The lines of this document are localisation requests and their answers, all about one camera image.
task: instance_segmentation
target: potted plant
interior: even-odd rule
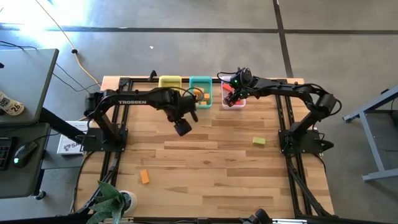
[[[136,195],[126,190],[118,191],[109,183],[98,181],[98,185],[102,196],[95,197],[97,203],[90,209],[96,211],[96,213],[86,224],[97,224],[110,217],[113,217],[115,224],[119,224],[124,212],[128,212],[137,206]]]

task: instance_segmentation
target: white pot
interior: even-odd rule
[[[126,209],[126,211],[124,211],[124,213],[129,212],[130,210],[134,210],[137,207],[137,196],[134,193],[131,193],[130,191],[127,190],[120,190],[119,191],[122,194],[128,194],[128,196],[130,196],[130,206]]]

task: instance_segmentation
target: keyboard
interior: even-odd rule
[[[6,170],[14,156],[16,137],[0,137],[0,170]]]

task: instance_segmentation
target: computer mouse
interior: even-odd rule
[[[28,143],[24,144],[23,146],[21,146],[15,152],[14,160],[13,160],[14,166],[16,168],[25,167],[28,164],[30,157],[32,156],[32,154],[36,148],[37,148],[37,143],[34,141],[28,142]]]

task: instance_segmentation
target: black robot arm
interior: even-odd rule
[[[95,120],[100,128],[106,129],[108,126],[103,118],[110,107],[115,105],[149,105],[157,110],[163,110],[167,119],[175,123],[174,127],[180,136],[192,130],[188,122],[183,119],[185,113],[191,113],[193,120],[198,121],[195,114],[197,102],[196,98],[188,94],[181,96],[178,90],[171,88],[154,88],[150,91],[124,91],[105,90],[97,93],[90,93],[85,102],[85,116]]]
[[[328,93],[322,87],[316,84],[286,84],[280,83],[277,80],[270,80],[267,78],[260,78],[251,75],[248,68],[238,69],[238,71],[231,77],[229,84],[234,88],[224,98],[224,102],[228,106],[233,106],[235,102],[240,99],[254,96],[257,99],[262,96],[282,95],[300,98],[305,106],[310,111],[301,122],[294,123],[289,130],[283,132],[284,140],[282,152],[286,154],[300,153],[305,151],[305,148],[312,149],[314,153],[323,152],[331,147],[333,143],[317,139],[312,133],[308,133],[308,129],[316,122],[327,118],[332,114],[333,108],[338,102],[341,103],[332,94]],[[318,100],[314,103],[312,95],[318,95]]]

